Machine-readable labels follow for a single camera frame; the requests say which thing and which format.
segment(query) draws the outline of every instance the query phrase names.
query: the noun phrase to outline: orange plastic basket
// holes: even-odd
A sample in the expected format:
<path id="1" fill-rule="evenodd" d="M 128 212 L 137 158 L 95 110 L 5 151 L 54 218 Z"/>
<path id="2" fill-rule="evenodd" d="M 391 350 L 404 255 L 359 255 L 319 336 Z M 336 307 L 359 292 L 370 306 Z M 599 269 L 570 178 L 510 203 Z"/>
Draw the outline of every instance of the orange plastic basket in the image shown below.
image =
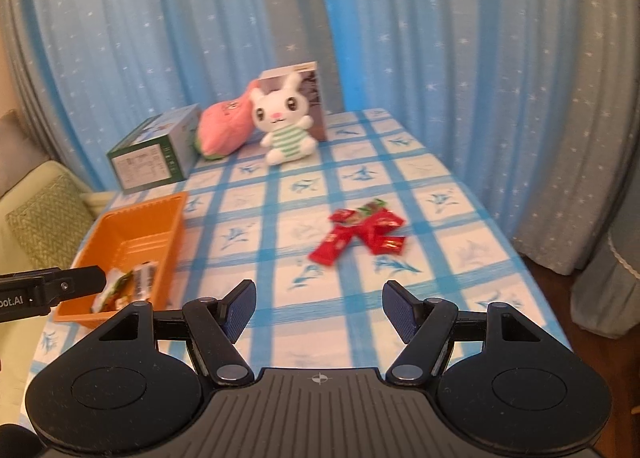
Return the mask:
<path id="1" fill-rule="evenodd" d="M 105 213 L 75 266 L 97 264 L 105 273 L 111 268 L 128 272 L 145 261 L 158 261 L 149 301 L 154 310 L 164 310 L 184 234 L 182 210 L 187 196 L 172 194 Z M 100 326 L 116 312 L 91 313 L 94 297 L 62 301 L 53 320 L 77 322 L 92 329 Z"/>

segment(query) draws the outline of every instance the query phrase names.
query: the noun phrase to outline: cardboard box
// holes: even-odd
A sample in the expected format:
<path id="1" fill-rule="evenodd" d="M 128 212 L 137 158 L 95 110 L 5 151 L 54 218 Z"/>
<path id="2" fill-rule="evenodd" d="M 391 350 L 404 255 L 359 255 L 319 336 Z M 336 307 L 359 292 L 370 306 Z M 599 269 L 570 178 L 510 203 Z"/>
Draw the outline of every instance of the cardboard box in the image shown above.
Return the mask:
<path id="1" fill-rule="evenodd" d="M 193 140 L 200 108 L 181 107 L 147 118 L 107 156 L 125 194 L 186 180 L 198 159 Z"/>
<path id="2" fill-rule="evenodd" d="M 284 77 L 290 72 L 298 72 L 302 76 L 302 82 L 298 92 L 309 101 L 309 116 L 314 119 L 314 124 L 309 128 L 309 134 L 318 141 L 326 140 L 324 128 L 324 111 L 320 100 L 320 82 L 317 62 L 305 62 L 293 66 L 284 66 L 262 72 L 259 77 L 260 89 L 265 93 L 282 88 Z"/>

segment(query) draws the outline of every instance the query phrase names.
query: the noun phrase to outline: plush toy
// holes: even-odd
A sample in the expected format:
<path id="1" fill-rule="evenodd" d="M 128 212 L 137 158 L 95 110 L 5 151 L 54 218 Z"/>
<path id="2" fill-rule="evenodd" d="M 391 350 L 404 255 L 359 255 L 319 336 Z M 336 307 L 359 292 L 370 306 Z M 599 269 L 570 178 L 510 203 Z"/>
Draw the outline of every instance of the plush toy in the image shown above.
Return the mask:
<path id="1" fill-rule="evenodd" d="M 292 72 L 284 79 L 282 89 L 268 94 L 259 88 L 251 92 L 255 126 L 266 133 L 260 145 L 271 147 L 264 158 L 267 165 L 297 160 L 318 147 L 316 139 L 306 131 L 314 121 L 306 113 L 307 99 L 298 92 L 300 82 L 300 74 Z"/>
<path id="2" fill-rule="evenodd" d="M 258 87 L 252 80 L 236 100 L 218 102 L 204 110 L 196 131 L 195 147 L 207 160 L 217 160 L 241 147 L 254 131 L 251 91 Z"/>

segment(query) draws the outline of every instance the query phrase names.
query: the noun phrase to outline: wooden floor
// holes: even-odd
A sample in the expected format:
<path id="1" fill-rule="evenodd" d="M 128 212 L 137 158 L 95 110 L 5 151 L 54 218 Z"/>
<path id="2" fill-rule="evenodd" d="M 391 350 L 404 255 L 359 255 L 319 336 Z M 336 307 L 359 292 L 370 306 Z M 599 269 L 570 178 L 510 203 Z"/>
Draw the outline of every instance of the wooden floor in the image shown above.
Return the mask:
<path id="1" fill-rule="evenodd" d="M 640 325 L 616 340 L 582 330 L 572 322 L 569 313 L 570 291 L 576 275 L 558 275 L 532 261 L 525 263 L 575 353 L 604 377 L 611 390 L 611 417 L 596 448 L 606 458 L 640 458 L 640 414 L 631 415 L 632 407 L 640 404 Z"/>

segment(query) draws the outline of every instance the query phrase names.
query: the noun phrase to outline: red snack bar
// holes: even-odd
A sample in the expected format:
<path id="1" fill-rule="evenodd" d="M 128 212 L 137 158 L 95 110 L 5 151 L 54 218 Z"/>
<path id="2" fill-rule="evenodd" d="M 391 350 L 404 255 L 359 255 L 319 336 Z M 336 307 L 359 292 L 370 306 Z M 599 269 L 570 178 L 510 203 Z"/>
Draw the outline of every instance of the red snack bar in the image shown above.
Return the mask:
<path id="1" fill-rule="evenodd" d="M 357 214 L 357 212 L 350 211 L 349 209 L 337 209 L 331 216 L 329 216 L 329 221 L 332 223 L 344 223 L 354 214 Z"/>
<path id="2" fill-rule="evenodd" d="M 402 227 L 404 219 L 385 209 L 384 205 L 386 203 L 382 200 L 374 200 L 357 211 L 336 210 L 329 216 L 329 220 L 335 225 L 334 229 L 309 254 L 309 259 L 318 264 L 331 266 L 354 235 L 357 235 L 374 255 L 400 254 L 404 247 L 404 237 L 385 234 Z"/>
<path id="3" fill-rule="evenodd" d="M 403 235 L 380 235 L 374 241 L 372 247 L 369 247 L 373 255 L 390 253 L 392 255 L 400 255 L 404 247 Z"/>
<path id="4" fill-rule="evenodd" d="M 352 227 L 336 225 L 327 237 L 322 240 L 322 243 L 309 254 L 309 259 L 314 263 L 332 266 L 347 247 L 354 234 L 355 231 Z"/>
<path id="5" fill-rule="evenodd" d="M 404 219 L 391 211 L 382 209 L 369 217 L 367 223 L 373 223 L 376 233 L 384 235 L 402 227 L 404 225 Z"/>

